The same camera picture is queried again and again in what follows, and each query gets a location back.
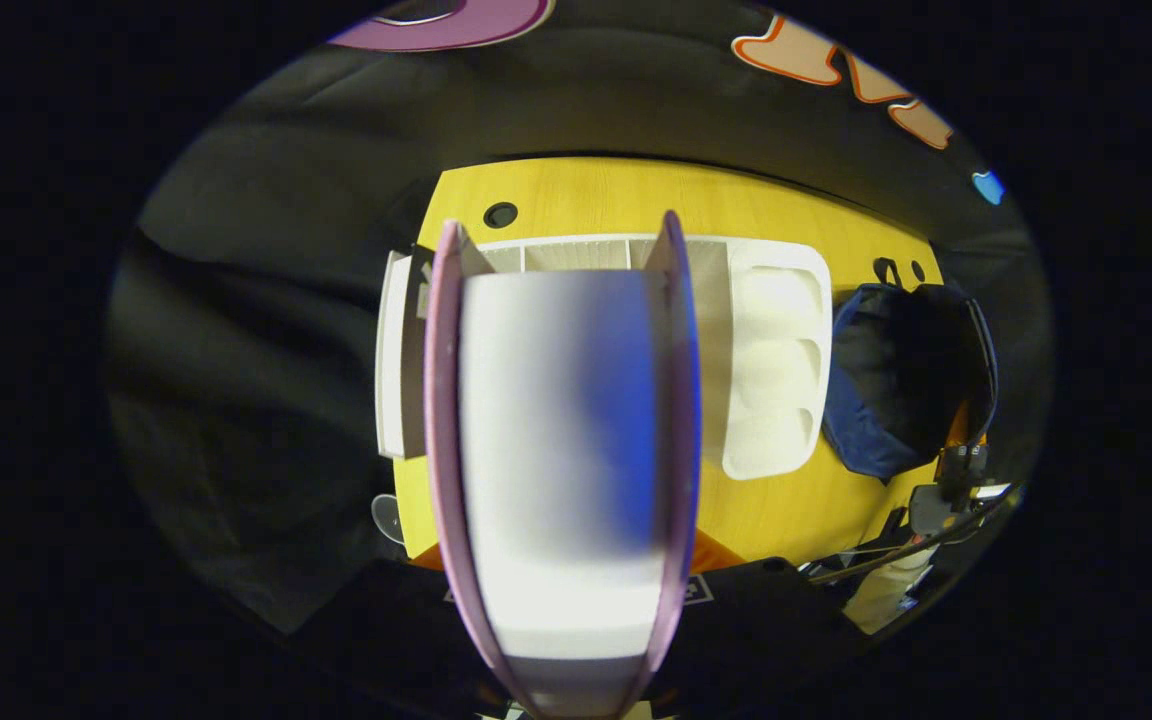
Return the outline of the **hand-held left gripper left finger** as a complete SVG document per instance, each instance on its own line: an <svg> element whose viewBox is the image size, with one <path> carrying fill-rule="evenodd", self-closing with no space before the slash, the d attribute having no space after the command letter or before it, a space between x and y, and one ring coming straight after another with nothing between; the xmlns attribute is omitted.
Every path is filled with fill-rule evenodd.
<svg viewBox="0 0 1152 720"><path fill-rule="evenodd" d="M506 717L511 694L448 591L442 571L412 564L393 544L323 607L323 669L391 717Z"/></svg>

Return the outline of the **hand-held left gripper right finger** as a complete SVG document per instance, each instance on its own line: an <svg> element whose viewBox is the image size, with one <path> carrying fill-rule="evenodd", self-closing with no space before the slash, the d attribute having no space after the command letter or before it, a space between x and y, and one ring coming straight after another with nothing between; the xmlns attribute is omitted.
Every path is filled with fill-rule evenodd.
<svg viewBox="0 0 1152 720"><path fill-rule="evenodd" d="M872 638L841 602L780 556L741 560L696 533L684 611L652 680L654 714L755 714L782 707Z"/></svg>

